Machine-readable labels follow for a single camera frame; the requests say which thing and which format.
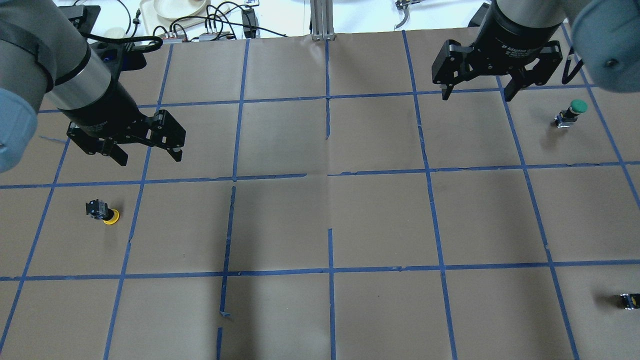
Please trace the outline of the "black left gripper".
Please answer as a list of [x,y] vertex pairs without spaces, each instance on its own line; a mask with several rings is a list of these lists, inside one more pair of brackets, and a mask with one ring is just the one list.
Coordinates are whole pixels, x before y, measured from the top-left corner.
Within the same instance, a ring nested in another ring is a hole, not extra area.
[[128,153],[121,144],[142,144],[166,150],[175,162],[183,159],[186,130],[167,109],[158,110],[153,116],[142,116],[140,120],[126,125],[112,136],[90,136],[73,121],[69,123],[67,136],[87,155],[101,154],[119,166],[128,164]]

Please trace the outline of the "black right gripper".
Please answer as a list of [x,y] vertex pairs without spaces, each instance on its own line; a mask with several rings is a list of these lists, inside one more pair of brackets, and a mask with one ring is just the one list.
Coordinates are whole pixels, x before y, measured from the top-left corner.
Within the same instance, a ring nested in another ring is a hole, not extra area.
[[482,51],[474,45],[465,47],[454,39],[441,46],[431,66],[431,79],[441,89],[441,98],[447,101],[455,86],[479,76],[510,76],[503,87],[505,102],[531,85],[545,85],[563,60],[558,41],[549,41],[522,58],[509,57],[506,48]]

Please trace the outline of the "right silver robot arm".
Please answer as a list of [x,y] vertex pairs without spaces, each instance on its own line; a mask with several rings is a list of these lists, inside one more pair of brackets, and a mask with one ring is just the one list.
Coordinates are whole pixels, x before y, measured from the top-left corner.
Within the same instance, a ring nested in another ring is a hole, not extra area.
[[432,82],[444,100],[456,85],[480,76],[510,76],[506,101],[531,85],[545,85],[563,60],[553,36],[565,21],[573,53],[595,85],[608,92],[639,91],[637,0],[494,0],[473,43],[443,43]]

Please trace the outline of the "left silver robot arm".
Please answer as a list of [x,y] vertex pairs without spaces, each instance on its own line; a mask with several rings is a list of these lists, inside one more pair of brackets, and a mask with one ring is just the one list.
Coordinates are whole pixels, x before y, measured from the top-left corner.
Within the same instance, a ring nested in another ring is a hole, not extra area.
[[157,36],[106,38],[80,32],[51,0],[1,2],[1,171],[23,158],[48,99],[69,120],[67,135],[87,155],[126,166],[122,144],[183,158],[186,130],[167,111],[146,116],[119,81],[146,66]]

